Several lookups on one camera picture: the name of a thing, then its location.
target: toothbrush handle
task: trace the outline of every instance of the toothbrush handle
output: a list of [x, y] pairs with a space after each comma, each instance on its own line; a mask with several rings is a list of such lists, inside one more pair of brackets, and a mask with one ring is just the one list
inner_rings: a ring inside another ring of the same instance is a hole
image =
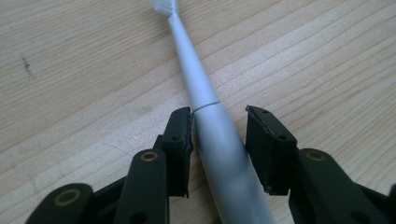
[[192, 111], [219, 102], [201, 61], [195, 52], [180, 17], [174, 13], [169, 19], [177, 48], [180, 66], [191, 98]]
[[200, 155], [222, 223], [275, 223], [264, 191], [221, 104], [194, 113]]

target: toothbrush bristles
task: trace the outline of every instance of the toothbrush bristles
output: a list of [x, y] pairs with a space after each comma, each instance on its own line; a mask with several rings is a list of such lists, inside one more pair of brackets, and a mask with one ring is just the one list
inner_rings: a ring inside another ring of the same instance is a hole
[[177, 13], [177, 0], [149, 0], [155, 11], [170, 16]]

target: wood grain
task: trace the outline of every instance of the wood grain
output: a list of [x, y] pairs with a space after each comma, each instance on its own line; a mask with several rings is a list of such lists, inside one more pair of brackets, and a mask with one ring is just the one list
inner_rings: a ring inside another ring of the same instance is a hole
[[[351, 178], [396, 183], [394, 0], [181, 0], [219, 97], [245, 137], [246, 105], [272, 111]], [[0, 1], [0, 223], [52, 190], [100, 189], [189, 104], [166, 18], [137, 0]], [[194, 152], [171, 223], [219, 223]], [[269, 197], [277, 223], [287, 198]]]

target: toothbrush neck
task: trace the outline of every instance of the toothbrush neck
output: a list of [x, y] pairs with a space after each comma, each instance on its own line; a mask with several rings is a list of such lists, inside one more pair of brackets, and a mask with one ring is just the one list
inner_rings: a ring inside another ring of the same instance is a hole
[[189, 91], [192, 110], [196, 111], [207, 105], [218, 104], [219, 98], [179, 16], [173, 13], [168, 21], [175, 39], [177, 55]]

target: toothbrush head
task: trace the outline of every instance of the toothbrush head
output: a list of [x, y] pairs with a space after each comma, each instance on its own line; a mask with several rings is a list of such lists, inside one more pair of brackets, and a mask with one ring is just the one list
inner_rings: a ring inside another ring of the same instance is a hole
[[171, 16], [178, 13], [177, 0], [149, 0], [155, 11], [165, 15]]

